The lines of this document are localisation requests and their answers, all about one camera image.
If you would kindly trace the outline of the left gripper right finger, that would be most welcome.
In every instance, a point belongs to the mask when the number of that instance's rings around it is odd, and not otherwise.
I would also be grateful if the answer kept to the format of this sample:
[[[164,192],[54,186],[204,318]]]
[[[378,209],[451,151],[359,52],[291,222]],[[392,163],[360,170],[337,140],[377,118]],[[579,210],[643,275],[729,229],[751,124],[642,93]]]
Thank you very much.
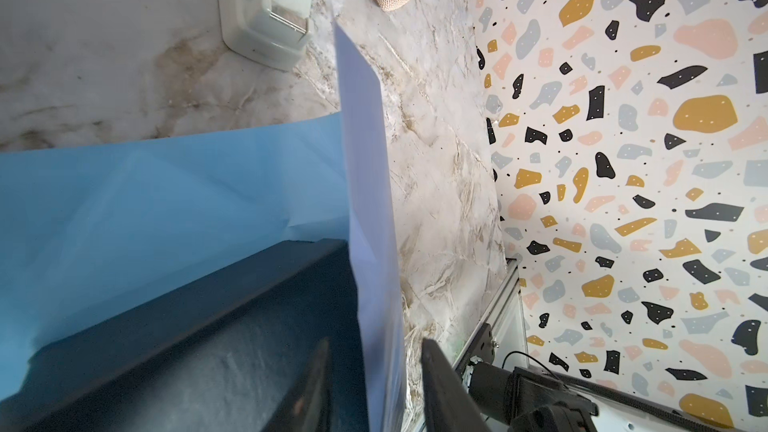
[[[489,431],[439,344],[423,339],[421,367],[427,431]]]

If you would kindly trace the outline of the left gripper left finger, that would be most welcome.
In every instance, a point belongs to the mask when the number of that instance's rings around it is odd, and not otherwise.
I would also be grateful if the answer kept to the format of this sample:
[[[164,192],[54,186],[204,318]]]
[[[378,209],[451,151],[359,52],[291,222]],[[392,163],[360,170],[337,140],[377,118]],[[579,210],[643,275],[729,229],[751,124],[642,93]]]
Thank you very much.
[[[284,396],[264,432],[331,430],[332,359],[327,338],[319,341],[304,371]]]

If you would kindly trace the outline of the dark navy gift box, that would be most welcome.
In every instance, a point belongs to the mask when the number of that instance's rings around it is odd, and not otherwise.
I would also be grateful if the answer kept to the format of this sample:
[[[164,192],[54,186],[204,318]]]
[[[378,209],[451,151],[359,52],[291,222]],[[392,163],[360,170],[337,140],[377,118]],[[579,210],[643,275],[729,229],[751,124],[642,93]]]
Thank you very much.
[[[284,241],[43,347],[1,427],[263,431],[327,338],[330,431],[365,431],[357,309],[345,241]]]

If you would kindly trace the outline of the blue wrapping paper sheet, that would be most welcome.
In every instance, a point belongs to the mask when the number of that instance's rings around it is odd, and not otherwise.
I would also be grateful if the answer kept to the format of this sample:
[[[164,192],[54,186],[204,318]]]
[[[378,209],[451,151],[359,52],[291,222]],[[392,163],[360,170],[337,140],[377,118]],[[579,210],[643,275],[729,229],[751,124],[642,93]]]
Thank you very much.
[[[339,112],[229,132],[1,157],[1,396],[21,422],[125,367],[157,315],[45,347],[284,241],[345,241],[369,427],[403,419],[405,354],[381,84],[334,31]]]

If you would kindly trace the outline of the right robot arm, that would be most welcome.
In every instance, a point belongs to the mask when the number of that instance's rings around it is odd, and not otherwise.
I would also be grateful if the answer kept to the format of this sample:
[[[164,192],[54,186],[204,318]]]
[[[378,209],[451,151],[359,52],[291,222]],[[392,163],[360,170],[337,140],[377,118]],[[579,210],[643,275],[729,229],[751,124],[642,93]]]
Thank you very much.
[[[725,407],[695,394],[678,410],[542,369],[470,366],[481,422],[501,431],[736,431]]]

